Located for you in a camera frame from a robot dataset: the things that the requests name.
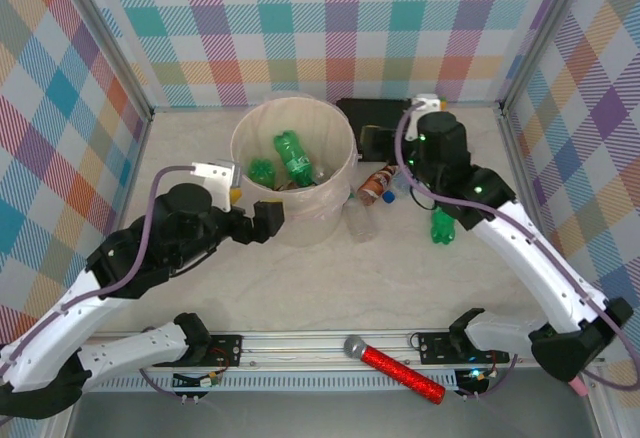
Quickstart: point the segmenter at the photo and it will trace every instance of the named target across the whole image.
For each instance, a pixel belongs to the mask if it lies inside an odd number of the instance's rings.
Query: white table surface
[[[452,109],[467,127],[475,163],[513,178],[493,111]],[[125,223],[144,213],[155,173],[168,165],[229,158],[242,110],[164,113],[156,117]],[[354,184],[376,171],[360,164]],[[196,181],[173,173],[160,192]],[[444,328],[471,307],[523,316],[539,307],[487,245],[459,225],[455,241],[434,245],[429,212],[411,198],[371,207],[377,237],[356,244],[344,221],[325,242],[304,250],[273,241],[227,241],[206,264],[147,292],[102,331],[139,331],[196,312],[210,330],[290,331]]]

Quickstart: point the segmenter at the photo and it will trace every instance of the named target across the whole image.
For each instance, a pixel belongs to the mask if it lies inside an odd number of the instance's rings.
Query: trash bin
[[[254,158],[267,158],[276,167],[276,184],[287,172],[273,145],[273,137],[286,130],[298,135],[314,167],[332,172],[328,181],[308,188],[273,191],[246,175]],[[347,118],[336,107],[304,97],[278,98],[252,109],[231,138],[231,156],[243,169],[240,202],[281,200],[285,223],[276,240],[293,246],[309,246],[325,240],[340,221],[342,205],[349,198],[357,151]]]

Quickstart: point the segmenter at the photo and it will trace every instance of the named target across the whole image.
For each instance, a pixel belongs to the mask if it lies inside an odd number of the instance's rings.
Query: green plastic bottle
[[[293,131],[285,131],[273,138],[273,144],[282,158],[289,177],[300,187],[313,184],[313,167],[309,157],[300,146]]]
[[[249,179],[273,190],[276,187],[276,169],[271,160],[252,160],[249,165]]]
[[[456,237],[456,220],[438,207],[431,213],[431,239],[434,243],[448,245]]]

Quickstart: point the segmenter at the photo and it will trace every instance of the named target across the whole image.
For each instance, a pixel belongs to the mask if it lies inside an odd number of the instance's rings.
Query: microphone
[[[444,386],[367,345],[359,336],[351,335],[346,339],[344,352],[349,358],[361,360],[419,395],[424,396],[430,402],[436,405],[442,403],[446,391]]]

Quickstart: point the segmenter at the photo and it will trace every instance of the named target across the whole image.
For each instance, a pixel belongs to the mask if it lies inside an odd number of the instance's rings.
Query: red glitter handle
[[[407,388],[424,396],[427,400],[439,405],[444,398],[445,387],[433,380],[422,376],[420,373],[407,368],[402,363],[397,362],[390,356],[367,345],[360,358],[367,365],[390,376],[394,380],[402,383]]]

